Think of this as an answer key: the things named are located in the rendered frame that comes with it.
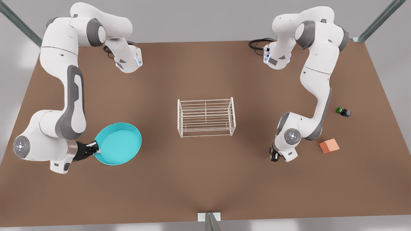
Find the cyan round plate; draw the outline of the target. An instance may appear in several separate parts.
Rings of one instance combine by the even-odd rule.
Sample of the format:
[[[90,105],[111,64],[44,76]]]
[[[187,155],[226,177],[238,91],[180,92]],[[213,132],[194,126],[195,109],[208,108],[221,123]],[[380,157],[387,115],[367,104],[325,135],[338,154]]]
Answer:
[[[130,161],[140,150],[140,131],[129,123],[115,123],[101,130],[95,138],[101,154],[96,159],[106,165],[120,165]]]

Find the orange block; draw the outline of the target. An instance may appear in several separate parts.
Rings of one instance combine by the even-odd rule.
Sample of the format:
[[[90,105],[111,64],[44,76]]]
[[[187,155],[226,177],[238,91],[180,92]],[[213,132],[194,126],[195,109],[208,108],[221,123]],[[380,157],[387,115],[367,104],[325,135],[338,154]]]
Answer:
[[[324,154],[340,149],[335,139],[326,140],[319,145]]]

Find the silver frame post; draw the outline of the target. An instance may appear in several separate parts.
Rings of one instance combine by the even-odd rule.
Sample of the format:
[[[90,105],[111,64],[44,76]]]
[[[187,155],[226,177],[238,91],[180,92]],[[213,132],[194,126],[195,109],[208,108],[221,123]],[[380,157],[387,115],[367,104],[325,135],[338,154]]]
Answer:
[[[374,34],[394,12],[396,12],[407,0],[392,0],[391,3],[374,19],[374,21],[357,38],[352,38],[354,43],[364,43]]]
[[[35,45],[41,47],[42,39],[3,0],[0,0],[0,12]]]
[[[221,221],[220,212],[197,213],[197,221],[205,222],[205,231],[222,231],[219,224]]]

